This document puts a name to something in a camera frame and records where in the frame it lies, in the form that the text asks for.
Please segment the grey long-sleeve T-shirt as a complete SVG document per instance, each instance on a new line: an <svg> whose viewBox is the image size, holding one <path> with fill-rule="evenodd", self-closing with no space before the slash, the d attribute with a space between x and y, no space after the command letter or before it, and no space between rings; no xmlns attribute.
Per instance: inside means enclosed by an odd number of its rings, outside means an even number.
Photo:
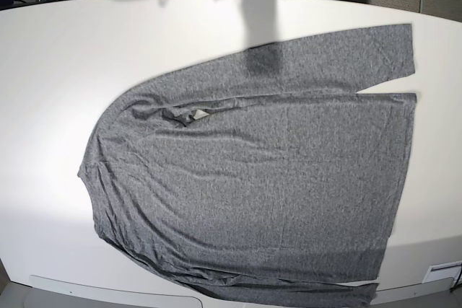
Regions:
<svg viewBox="0 0 462 308"><path fill-rule="evenodd" d="M409 24L249 48L136 85L78 176L100 239L215 299L367 307L409 166Z"/></svg>

